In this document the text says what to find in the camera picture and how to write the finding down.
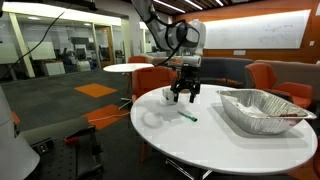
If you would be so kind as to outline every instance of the disposable aluminum pan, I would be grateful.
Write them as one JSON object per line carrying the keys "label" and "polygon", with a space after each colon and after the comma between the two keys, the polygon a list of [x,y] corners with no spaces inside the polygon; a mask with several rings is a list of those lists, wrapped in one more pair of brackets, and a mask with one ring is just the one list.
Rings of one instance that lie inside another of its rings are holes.
{"label": "disposable aluminum pan", "polygon": [[272,135],[288,131],[303,119],[315,119],[302,109],[273,94],[256,89],[221,90],[224,111],[241,129],[252,134]]}

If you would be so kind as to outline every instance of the black cable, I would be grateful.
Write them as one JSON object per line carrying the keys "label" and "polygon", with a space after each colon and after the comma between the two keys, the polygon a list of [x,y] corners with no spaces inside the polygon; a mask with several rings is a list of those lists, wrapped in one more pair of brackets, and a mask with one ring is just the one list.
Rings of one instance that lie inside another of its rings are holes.
{"label": "black cable", "polygon": [[40,42],[39,42],[35,47],[33,47],[31,50],[29,50],[27,53],[25,53],[24,55],[22,55],[15,63],[13,63],[13,65],[7,70],[7,72],[4,74],[4,76],[2,76],[1,80],[4,80],[4,78],[10,73],[11,69],[13,69],[14,66],[15,66],[18,62],[20,62],[20,61],[22,60],[22,58],[24,58],[26,55],[30,54],[33,50],[35,50],[35,49],[43,42],[43,40],[46,38],[46,36],[47,36],[50,28],[51,28],[51,27],[54,25],[54,23],[66,12],[66,10],[63,11],[58,17],[56,17],[56,19],[49,25],[49,27],[47,28],[46,32],[44,33],[43,38],[40,40]]}

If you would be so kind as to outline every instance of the white round table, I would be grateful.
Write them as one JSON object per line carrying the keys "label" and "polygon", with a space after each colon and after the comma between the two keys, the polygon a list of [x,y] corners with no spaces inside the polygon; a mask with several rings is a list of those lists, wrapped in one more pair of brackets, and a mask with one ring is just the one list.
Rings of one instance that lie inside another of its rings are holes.
{"label": "white round table", "polygon": [[115,64],[111,66],[106,66],[103,68],[104,71],[108,72],[119,72],[119,73],[129,73],[136,69],[153,67],[153,64],[148,63],[127,63],[127,64]]}
{"label": "white round table", "polygon": [[[194,103],[180,94],[176,105],[166,105],[162,88],[150,91],[133,104],[131,120],[151,146],[183,163],[221,173],[268,175],[290,171],[308,161],[317,137],[302,120],[274,136],[249,134],[224,112],[216,90],[231,88],[201,85]],[[193,122],[177,113],[198,118]]]}

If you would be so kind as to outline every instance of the whiteboard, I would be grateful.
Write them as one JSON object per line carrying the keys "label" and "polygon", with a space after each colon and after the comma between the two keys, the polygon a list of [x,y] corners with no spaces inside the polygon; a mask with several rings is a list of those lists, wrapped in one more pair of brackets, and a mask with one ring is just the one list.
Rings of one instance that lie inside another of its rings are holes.
{"label": "whiteboard", "polygon": [[12,43],[0,43],[0,64],[15,63],[19,59],[16,47]]}
{"label": "whiteboard", "polygon": [[205,49],[300,48],[311,10],[204,22]]}
{"label": "whiteboard", "polygon": [[[39,42],[28,42],[29,50],[34,48]],[[56,59],[52,42],[42,42],[31,52],[32,60]]]}

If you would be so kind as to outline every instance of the ceiling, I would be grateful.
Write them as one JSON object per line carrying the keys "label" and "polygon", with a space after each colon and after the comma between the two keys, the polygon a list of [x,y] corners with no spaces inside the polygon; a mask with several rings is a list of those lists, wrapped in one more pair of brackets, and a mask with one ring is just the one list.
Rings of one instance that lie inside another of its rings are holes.
{"label": "ceiling", "polygon": [[[131,3],[131,0],[121,0],[127,3]],[[172,5],[176,8],[179,8],[185,13],[197,12],[197,11],[204,11],[209,9],[216,9],[216,8],[223,8],[228,6],[235,6],[244,3],[252,3],[261,0],[220,0],[223,6],[219,5],[216,0],[190,0],[191,2],[195,3],[196,5],[200,6],[202,10],[192,6],[191,4],[187,3],[184,0],[161,0],[162,2]],[[183,14],[182,12],[176,11],[174,9],[168,8],[167,6],[161,5],[159,3],[153,2],[153,6],[157,12],[161,12],[170,16],[175,16],[179,14]]]}

